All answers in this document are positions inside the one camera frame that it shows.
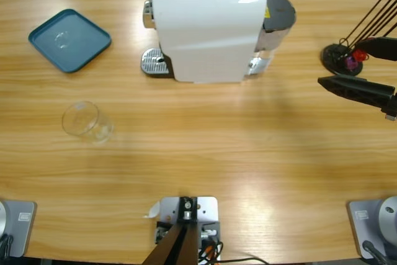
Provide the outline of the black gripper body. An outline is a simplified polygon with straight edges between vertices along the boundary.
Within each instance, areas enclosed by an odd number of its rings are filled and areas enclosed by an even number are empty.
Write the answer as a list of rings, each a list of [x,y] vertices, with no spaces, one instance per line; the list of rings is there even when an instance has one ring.
[[[388,86],[386,99],[384,104],[385,118],[391,121],[396,121],[396,92],[395,87]]]

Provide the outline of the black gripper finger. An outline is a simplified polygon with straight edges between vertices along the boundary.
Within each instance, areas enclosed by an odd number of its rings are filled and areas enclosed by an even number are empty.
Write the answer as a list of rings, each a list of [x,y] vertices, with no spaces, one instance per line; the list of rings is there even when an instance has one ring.
[[[360,41],[356,48],[375,58],[396,61],[396,43],[395,38],[373,37]]]
[[[318,83],[339,97],[380,108],[384,113],[386,88],[389,85],[347,75],[321,77],[318,78]]]

